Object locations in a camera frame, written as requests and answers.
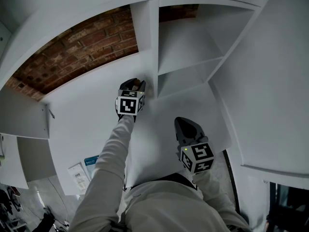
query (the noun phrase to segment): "white shelving unit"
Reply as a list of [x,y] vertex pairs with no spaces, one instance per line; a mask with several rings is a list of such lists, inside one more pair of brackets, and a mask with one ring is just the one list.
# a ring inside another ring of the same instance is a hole
[[197,19],[159,24],[159,75],[222,57],[220,48]]
[[168,72],[158,77],[158,97],[167,96],[205,83],[207,77],[219,64],[211,60],[188,68]]
[[[160,4],[179,5],[182,0]],[[158,97],[206,82],[227,58],[255,10],[243,4],[199,0],[196,18],[159,23]]]

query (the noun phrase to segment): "red brick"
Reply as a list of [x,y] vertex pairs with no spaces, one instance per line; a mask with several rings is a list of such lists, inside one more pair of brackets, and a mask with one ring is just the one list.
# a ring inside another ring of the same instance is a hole
[[106,32],[107,32],[108,35],[112,35],[112,34],[116,34],[116,33],[119,33],[119,32],[128,31],[128,30],[131,30],[131,29],[134,29],[133,21],[128,21],[128,22],[122,23],[120,25],[117,25],[115,27],[111,27],[109,29],[106,29]]
[[123,50],[117,51],[117,52],[115,52],[115,55],[116,55],[117,58],[120,58],[120,57],[123,57],[125,55],[125,52]]
[[105,18],[101,19],[100,21],[96,21],[94,23],[94,25],[97,29],[106,28],[106,27],[111,26],[113,24],[114,24],[114,21],[113,21],[111,16],[105,17]]
[[63,84],[67,83],[70,80],[72,80],[72,78],[69,77],[68,75],[66,75],[66,76],[60,78],[57,82],[59,82],[59,83],[61,83],[61,85],[63,85]]
[[71,32],[72,32],[72,29],[65,30],[64,32],[62,32],[61,34],[57,36],[57,40],[62,39],[64,36],[68,35]]
[[27,95],[28,93],[32,92],[34,89],[28,85],[26,85],[23,89],[22,89],[22,93]]
[[77,51],[80,48],[82,48],[82,45],[79,43],[79,41],[76,41],[68,46],[66,52],[68,54],[72,54],[73,52]]
[[50,84],[52,84],[54,81],[58,80],[58,76],[56,74],[52,75],[51,77],[49,77],[44,83],[46,86],[49,86]]
[[14,77],[11,77],[11,81],[10,81],[8,86],[10,88],[15,88],[18,84],[20,84],[20,81],[17,80],[16,78],[14,78]]
[[[114,40],[117,40],[117,41],[120,41],[120,38],[119,36],[114,36],[115,38],[112,38]],[[86,48],[83,48],[83,49],[80,49],[78,51],[76,51],[74,53],[74,55],[77,57],[77,58],[83,58],[85,57],[86,55],[91,55],[91,54],[94,54],[98,51],[101,51],[104,47],[107,46],[107,43],[109,41],[108,39],[106,40],[103,40],[103,41],[100,41],[96,44],[93,44],[93,45],[90,45]]]
[[41,92],[36,92],[32,98],[36,99],[37,101],[39,101],[41,98],[43,98],[44,94],[42,94]]
[[97,58],[96,60],[92,61],[91,63],[89,63],[87,66],[86,66],[86,69],[89,71],[89,70],[92,70],[92,69],[95,69],[103,64],[106,64],[108,62],[111,62],[113,60],[116,60],[118,57],[112,53],[112,54],[109,54],[107,56],[103,56],[103,57],[99,57]]
[[107,46],[105,48],[101,48],[98,51],[96,51],[94,54],[92,54],[93,58],[98,58],[104,55],[108,55],[109,53],[112,53],[112,47]]
[[137,52],[139,52],[137,45],[125,49],[126,55],[130,55],[130,54],[137,53]]
[[105,38],[105,33],[103,30],[99,31],[99,32],[96,32],[96,33],[93,33],[89,36],[86,36],[84,38],[81,39],[81,42],[84,44],[84,45],[91,45],[91,44],[94,44],[98,41],[101,41]]
[[20,82],[20,83],[15,87],[15,90],[20,92],[25,86],[26,86],[26,84],[24,84],[23,82]]
[[53,66],[41,65],[35,70],[41,75],[44,73],[51,74],[51,73],[57,72],[59,70],[59,67],[57,65],[53,65]]
[[118,8],[112,9],[112,10],[108,10],[108,11],[102,13],[101,15],[111,15],[111,14],[118,13],[118,12],[120,12],[122,10],[123,9],[121,7],[118,7]]
[[30,87],[33,87],[34,89],[38,90],[38,91],[41,91],[44,87],[45,87],[45,84],[44,83],[35,83],[35,82],[32,82],[31,84],[28,84]]
[[64,37],[62,39],[62,42],[65,44],[65,45],[69,45],[71,43],[73,43],[74,41],[77,41],[89,34],[92,34],[94,32],[96,32],[98,29],[93,25],[89,25],[87,26],[86,28],[82,29],[82,30],[79,30],[79,31],[74,31],[73,33],[70,33],[69,35],[67,35],[66,37]]
[[130,30],[130,31],[124,32],[124,33],[121,34],[121,37],[122,37],[123,40],[134,38],[135,37],[135,31]]
[[38,93],[38,91],[36,90],[36,89],[32,89],[27,95],[29,96],[29,97],[33,97],[36,93]]
[[24,75],[27,75],[27,73],[29,73],[30,71],[32,71],[35,68],[36,68],[36,66],[35,66],[34,63],[29,63],[29,64],[23,64],[22,66],[20,66],[18,68],[18,70],[20,72],[22,72]]
[[71,64],[71,70],[74,71],[80,67],[82,67],[83,65],[85,65],[86,63],[89,63],[91,61],[91,57],[90,56],[86,56],[80,60],[78,60],[77,62]]
[[25,75],[23,82],[31,85],[32,82],[35,82],[35,79],[38,77],[41,77],[41,73],[37,70],[32,70],[27,75]]
[[60,76],[60,77],[63,77],[67,74],[69,74],[70,72],[72,72],[73,68],[69,65],[68,67],[60,70],[57,75]]
[[14,81],[14,78],[11,76],[11,77],[9,78],[9,80],[7,80],[7,82],[5,83],[5,85],[6,85],[6,86],[9,86],[10,83],[13,82],[13,81]]
[[63,58],[65,57],[64,53],[59,53],[58,55],[55,55],[51,58],[49,58],[46,62],[46,66],[52,66],[55,65],[56,63],[59,63]]
[[84,73],[86,73],[87,70],[85,67],[81,67],[77,70],[72,71],[71,73],[69,73],[69,77],[71,77],[72,79],[74,79],[75,77],[78,77]]
[[105,56],[105,63],[107,64],[107,63],[112,62],[116,59],[117,59],[117,56],[114,53],[109,54],[109,55]]
[[35,80],[34,80],[36,83],[40,83],[41,81],[43,81],[42,80],[42,78],[40,78],[40,77],[37,77],[37,78],[35,78]]
[[66,59],[64,59],[61,63],[60,63],[60,66],[61,67],[65,67],[65,66],[68,66],[69,64],[72,64],[74,62],[77,61],[77,58],[73,55],[71,56],[68,56]]
[[123,41],[123,42],[120,42],[118,44],[115,44],[113,45],[113,49],[114,51],[117,51],[117,50],[121,50],[121,49],[124,49],[124,48],[128,48],[130,46],[134,46],[136,45],[136,39],[133,38],[133,39],[130,39],[130,40],[127,40],[127,41]]
[[17,80],[23,80],[25,78],[25,74],[22,72],[22,70],[19,68],[17,69],[14,74],[13,77],[15,77]]
[[40,64],[43,64],[45,61],[47,60],[47,57],[45,57],[44,55],[38,55],[34,60],[33,60],[33,63],[35,65],[40,65]]
[[100,57],[92,61],[91,63],[87,64],[85,68],[89,71],[105,64],[105,62],[106,62],[105,57]]
[[35,52],[35,55],[36,54],[39,54],[41,53],[42,51],[44,51],[45,49],[47,49],[48,47],[50,47],[52,44],[54,44],[55,42],[57,42],[57,37],[53,38],[52,40],[50,40],[49,42],[47,42],[45,45],[43,45],[39,50],[37,50]]
[[79,24],[76,24],[74,27],[72,27],[74,30],[80,30],[82,28],[84,28],[85,26],[91,24],[91,23],[94,23],[95,21],[98,20],[98,16],[93,16],[85,21],[82,21],[81,23]]
[[61,85],[65,84],[66,82],[68,82],[69,80],[71,80],[72,78],[70,78],[69,76],[64,76],[56,81],[54,81],[53,83],[51,83],[50,85],[48,85],[47,87],[45,87],[42,90],[42,93],[44,94],[48,94],[49,92],[53,91],[54,89],[60,87]]
[[113,15],[115,23],[121,23],[132,19],[131,11],[120,12]]
[[47,48],[46,50],[44,50],[43,54],[48,58],[50,58],[56,54],[59,54],[63,48],[64,48],[63,44],[60,41],[58,41],[49,48]]

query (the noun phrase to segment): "person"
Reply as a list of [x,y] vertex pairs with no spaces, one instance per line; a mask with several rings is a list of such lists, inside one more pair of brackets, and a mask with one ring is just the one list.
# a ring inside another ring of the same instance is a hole
[[122,116],[113,129],[69,232],[251,231],[210,171],[191,176],[200,197],[186,169],[127,191],[127,207],[118,223],[134,120],[133,116]]
[[[42,221],[32,232],[49,232],[54,225],[55,217],[51,211],[51,208],[49,206],[44,207],[44,211],[45,213]],[[57,229],[56,231],[64,232],[65,230],[63,228],[60,228],[60,230]]]

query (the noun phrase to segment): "white sleeve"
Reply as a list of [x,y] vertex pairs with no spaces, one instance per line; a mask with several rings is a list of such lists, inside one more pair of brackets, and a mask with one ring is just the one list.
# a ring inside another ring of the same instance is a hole
[[93,178],[69,232],[105,232],[110,230],[111,222],[118,222],[117,211],[133,127],[133,116],[124,116],[113,129],[97,160]]
[[211,170],[194,175],[193,180],[202,191],[203,200],[219,213],[228,227],[236,227],[246,232],[251,231],[245,219],[236,212],[227,194],[220,188],[220,183],[217,178],[211,174]]

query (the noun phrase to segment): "white shelf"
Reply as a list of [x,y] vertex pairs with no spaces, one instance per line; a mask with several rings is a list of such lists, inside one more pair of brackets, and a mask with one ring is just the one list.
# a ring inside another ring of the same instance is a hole
[[220,60],[169,72],[158,77],[159,98],[203,84]]
[[159,75],[222,57],[205,26],[195,18],[159,24]]

